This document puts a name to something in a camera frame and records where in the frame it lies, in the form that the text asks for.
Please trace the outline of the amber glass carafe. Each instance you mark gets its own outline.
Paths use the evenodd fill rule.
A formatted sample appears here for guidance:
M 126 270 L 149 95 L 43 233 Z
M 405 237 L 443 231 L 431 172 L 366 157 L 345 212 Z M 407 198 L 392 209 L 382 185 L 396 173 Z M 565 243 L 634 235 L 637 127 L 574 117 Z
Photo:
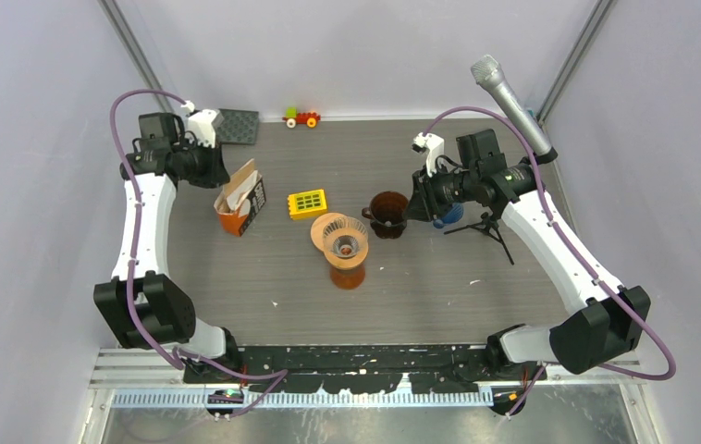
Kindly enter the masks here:
M 353 269 L 329 268 L 329 276 L 332 283 L 342 290 L 354 290 L 362 285 L 365 276 L 365 265 L 358 265 Z

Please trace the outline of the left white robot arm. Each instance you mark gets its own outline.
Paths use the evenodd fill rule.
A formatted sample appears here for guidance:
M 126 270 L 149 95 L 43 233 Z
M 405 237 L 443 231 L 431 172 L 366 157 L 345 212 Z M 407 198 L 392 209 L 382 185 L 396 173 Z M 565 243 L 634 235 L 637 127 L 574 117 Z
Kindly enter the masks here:
M 191 298 L 170 277 L 167 237 L 178 185 L 206 189 L 229 181 L 217 131 L 216 109 L 186 117 L 152 113 L 139 117 L 140 137 L 120 166 L 126 214 L 122 243 L 111 278 L 95 286 L 93 300 L 125 349 L 179 345 L 207 358 L 217 381 L 234 381 L 242 368 L 229 349 L 229 334 L 200 320 Z

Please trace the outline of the clear glass dripper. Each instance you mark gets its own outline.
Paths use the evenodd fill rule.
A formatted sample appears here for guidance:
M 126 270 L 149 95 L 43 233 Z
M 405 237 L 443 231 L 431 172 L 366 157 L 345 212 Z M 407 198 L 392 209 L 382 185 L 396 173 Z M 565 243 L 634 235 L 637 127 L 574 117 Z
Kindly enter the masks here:
M 326 224 L 322 231 L 324 252 L 340 259 L 357 256 L 368 247 L 364 223 L 354 217 L 339 216 Z

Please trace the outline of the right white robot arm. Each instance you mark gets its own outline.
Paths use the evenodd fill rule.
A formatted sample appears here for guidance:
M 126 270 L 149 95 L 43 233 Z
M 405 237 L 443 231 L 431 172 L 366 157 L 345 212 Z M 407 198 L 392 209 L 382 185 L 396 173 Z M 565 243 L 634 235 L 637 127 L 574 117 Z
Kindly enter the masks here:
M 412 174 L 405 218 L 437 221 L 466 202 L 489 208 L 480 229 L 488 235 L 497 232 L 499 223 L 511 229 L 546 271 L 569 315 L 553 327 L 517 325 L 489 336 L 489 373 L 510 379 L 523 363 L 542 361 L 580 375 L 633 351 L 643 329 L 632 316 L 647 316 L 647 293 L 623 286 L 589 253 L 554 209 L 533 167 L 525 160 L 508 165 L 493 130 L 460 136 L 456 142 L 460 163 L 444 155 L 445 142 L 436 134 L 414 137 L 412 148 L 425 162 Z

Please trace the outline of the coffee filter box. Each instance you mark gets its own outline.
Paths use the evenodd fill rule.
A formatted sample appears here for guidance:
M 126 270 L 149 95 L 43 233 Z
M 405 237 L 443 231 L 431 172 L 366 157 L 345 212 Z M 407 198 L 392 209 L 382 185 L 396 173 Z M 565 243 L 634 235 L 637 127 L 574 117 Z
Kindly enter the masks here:
M 214 202 L 219 223 L 228 234 L 241 237 L 266 204 L 264 178 L 254 159 L 230 176 Z

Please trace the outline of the wooden ring holder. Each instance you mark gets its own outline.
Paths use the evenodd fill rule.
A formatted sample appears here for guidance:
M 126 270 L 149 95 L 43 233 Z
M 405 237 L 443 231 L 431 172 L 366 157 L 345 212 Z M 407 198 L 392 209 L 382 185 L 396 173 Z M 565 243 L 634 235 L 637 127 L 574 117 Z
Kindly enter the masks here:
M 352 270 L 362 265 L 369 253 L 368 245 L 352 244 L 341 240 L 338 245 L 326 243 L 324 256 L 327 262 L 339 270 Z

